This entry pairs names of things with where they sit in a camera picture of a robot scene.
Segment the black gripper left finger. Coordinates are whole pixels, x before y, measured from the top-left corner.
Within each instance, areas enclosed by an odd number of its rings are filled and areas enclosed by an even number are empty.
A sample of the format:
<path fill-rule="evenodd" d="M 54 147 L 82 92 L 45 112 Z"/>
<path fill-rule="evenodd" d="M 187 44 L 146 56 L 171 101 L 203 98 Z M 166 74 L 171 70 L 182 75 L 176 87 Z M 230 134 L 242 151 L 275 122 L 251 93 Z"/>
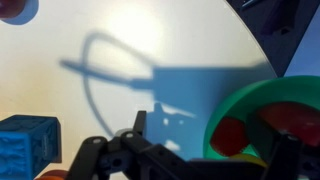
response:
<path fill-rule="evenodd" d="M 191 180 L 197 169 L 161 144 L 143 137 L 145 111 L 137 113 L 132 129 L 108 141 L 102 136 L 85 139 L 65 180 L 109 180 L 122 172 L 129 180 Z"/>

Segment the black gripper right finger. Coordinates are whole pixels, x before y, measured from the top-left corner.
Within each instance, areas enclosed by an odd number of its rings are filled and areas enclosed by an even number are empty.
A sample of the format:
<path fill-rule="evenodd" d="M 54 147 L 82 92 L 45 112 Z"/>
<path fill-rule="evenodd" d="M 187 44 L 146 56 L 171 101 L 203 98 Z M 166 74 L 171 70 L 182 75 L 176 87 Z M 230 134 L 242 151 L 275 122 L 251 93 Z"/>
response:
<path fill-rule="evenodd" d="M 278 131 L 259 115 L 248 116 L 248 138 L 267 163 L 262 180 L 320 180 L 320 151 L 286 131 Z"/>

